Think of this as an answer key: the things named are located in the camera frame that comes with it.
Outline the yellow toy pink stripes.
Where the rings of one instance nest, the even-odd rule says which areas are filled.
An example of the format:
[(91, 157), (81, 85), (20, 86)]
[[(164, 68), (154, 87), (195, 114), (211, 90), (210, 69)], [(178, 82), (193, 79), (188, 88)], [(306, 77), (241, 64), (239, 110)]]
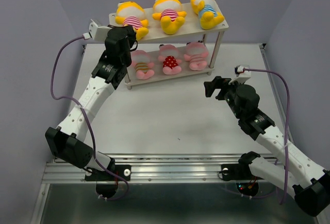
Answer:
[(118, 3), (115, 22), (119, 25), (132, 26), (136, 32), (137, 41), (144, 38), (148, 33), (148, 19), (144, 9), (133, 1)]

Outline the pink frog toy orange stripes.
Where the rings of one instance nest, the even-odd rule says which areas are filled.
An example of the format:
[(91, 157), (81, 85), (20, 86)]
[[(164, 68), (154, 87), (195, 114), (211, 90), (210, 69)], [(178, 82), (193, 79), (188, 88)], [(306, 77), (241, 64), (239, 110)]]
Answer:
[(147, 52), (143, 50), (133, 51), (131, 52), (131, 60), (137, 79), (146, 80), (155, 74), (153, 70), (154, 63), (151, 62), (151, 57)]

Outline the pink frog toy striped shirt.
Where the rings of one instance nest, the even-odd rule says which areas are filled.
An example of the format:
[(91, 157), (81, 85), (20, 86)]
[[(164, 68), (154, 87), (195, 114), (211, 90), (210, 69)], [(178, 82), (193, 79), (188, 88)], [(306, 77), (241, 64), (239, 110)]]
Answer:
[(186, 44), (184, 59), (189, 63), (192, 71), (202, 71), (208, 65), (209, 51), (202, 41), (189, 42)]

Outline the yellow toy red stripes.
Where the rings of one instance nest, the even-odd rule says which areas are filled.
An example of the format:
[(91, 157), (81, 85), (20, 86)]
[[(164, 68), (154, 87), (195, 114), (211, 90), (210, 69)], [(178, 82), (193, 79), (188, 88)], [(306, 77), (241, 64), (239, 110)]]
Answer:
[(155, 0), (152, 18), (160, 21), (163, 32), (173, 35), (184, 25), (187, 13), (179, 0)]

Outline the pink frog toy polka-dot dress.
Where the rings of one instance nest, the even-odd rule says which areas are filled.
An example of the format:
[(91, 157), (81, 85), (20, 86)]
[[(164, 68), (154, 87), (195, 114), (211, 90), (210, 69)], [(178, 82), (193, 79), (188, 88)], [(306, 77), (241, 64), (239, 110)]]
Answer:
[(158, 60), (162, 63), (162, 71), (165, 75), (177, 75), (182, 71), (178, 57), (179, 50), (175, 46), (159, 45)]

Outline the yellow toy blue striped shirt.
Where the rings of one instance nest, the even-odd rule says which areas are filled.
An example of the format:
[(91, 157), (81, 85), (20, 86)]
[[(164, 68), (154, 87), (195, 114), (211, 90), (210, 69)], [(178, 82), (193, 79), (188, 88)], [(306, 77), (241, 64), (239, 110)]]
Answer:
[(224, 15), (216, 10), (215, 0), (190, 0), (190, 4), (204, 30), (212, 29), (225, 20)]

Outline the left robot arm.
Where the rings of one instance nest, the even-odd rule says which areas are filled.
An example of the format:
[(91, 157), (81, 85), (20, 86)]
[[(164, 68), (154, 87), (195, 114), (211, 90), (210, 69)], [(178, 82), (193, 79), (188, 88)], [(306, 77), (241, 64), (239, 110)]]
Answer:
[(55, 96), (54, 100), (70, 100), (74, 107), (56, 126), (49, 127), (45, 138), (51, 153), (77, 168), (95, 169), (104, 180), (117, 177), (115, 160), (96, 150), (95, 136), (91, 127), (93, 119), (104, 102), (115, 92), (131, 65), (131, 53), (137, 49), (133, 27), (106, 28), (105, 50), (91, 73), (88, 84), (77, 100), (70, 96)]

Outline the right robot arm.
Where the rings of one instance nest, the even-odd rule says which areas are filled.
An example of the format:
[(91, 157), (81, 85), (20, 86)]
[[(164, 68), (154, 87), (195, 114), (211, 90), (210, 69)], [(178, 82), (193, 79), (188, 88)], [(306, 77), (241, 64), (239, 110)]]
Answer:
[(258, 108), (260, 97), (252, 86), (220, 77), (216, 88), (220, 90), (216, 99), (229, 105), (243, 132), (284, 165), (280, 168), (249, 152), (239, 160), (239, 175), (267, 180), (286, 191), (303, 212), (313, 217), (319, 215), (329, 206), (329, 171), (285, 140), (274, 121)]

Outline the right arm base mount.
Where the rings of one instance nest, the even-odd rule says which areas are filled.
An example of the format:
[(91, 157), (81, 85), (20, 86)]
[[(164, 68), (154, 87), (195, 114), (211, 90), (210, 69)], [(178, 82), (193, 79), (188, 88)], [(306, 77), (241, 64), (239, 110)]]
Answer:
[(244, 181), (254, 180), (255, 176), (251, 173), (249, 165), (257, 158), (263, 157), (256, 152), (244, 153), (234, 164), (221, 164), (217, 171), (217, 176), (223, 181)]

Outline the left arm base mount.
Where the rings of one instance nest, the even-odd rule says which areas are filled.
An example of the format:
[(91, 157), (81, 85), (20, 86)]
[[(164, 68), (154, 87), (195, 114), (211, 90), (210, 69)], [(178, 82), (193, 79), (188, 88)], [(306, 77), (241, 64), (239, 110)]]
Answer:
[[(110, 182), (110, 181), (122, 181), (117, 177), (110, 175), (105, 171), (99, 171), (94, 168), (87, 168), (88, 172), (85, 172), (85, 181), (87, 182)], [(129, 164), (118, 164), (115, 166), (113, 174), (123, 178), (126, 181), (130, 181), (131, 176), (131, 165)]]

